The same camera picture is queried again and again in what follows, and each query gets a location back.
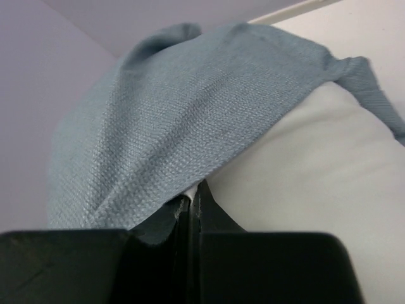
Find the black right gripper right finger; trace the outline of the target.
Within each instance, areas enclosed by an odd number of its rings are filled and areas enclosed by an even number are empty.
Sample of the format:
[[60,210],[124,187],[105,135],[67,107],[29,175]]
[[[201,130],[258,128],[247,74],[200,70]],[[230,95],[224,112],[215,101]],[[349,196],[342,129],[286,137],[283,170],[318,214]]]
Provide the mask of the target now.
[[207,182],[190,212],[189,303],[362,303],[349,255],[322,232],[247,232]]

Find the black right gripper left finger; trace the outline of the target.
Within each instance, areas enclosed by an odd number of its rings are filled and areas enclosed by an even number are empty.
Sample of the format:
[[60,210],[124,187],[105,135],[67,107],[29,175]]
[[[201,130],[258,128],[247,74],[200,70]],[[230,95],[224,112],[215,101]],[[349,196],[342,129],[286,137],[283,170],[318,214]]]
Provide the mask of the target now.
[[1,234],[2,303],[173,303],[184,282],[176,270],[176,198],[136,228],[13,231]]

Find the white pillow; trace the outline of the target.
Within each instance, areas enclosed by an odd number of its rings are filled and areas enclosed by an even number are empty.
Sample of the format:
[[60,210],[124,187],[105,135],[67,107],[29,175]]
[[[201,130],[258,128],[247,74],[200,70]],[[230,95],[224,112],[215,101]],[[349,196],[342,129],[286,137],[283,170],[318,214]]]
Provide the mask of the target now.
[[317,231],[348,249],[367,303],[404,302],[404,146],[328,82],[208,177],[248,231]]

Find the blue-grey fabric pillowcase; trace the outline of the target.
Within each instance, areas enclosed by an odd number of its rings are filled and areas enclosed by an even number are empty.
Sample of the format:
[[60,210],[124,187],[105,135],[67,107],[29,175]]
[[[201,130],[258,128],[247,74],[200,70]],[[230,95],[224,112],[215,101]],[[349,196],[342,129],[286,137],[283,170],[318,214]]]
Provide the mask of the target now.
[[140,42],[59,125],[48,222],[131,229],[261,139],[332,82],[404,146],[404,121],[363,57],[337,59],[283,30],[184,23]]

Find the aluminium back table rail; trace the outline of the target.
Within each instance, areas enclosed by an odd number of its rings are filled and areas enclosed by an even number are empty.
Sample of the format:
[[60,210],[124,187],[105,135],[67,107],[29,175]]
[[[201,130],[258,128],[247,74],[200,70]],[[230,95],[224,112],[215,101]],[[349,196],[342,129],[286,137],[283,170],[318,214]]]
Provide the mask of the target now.
[[339,0],[308,0],[248,21],[250,24],[273,25],[295,16],[339,2]]

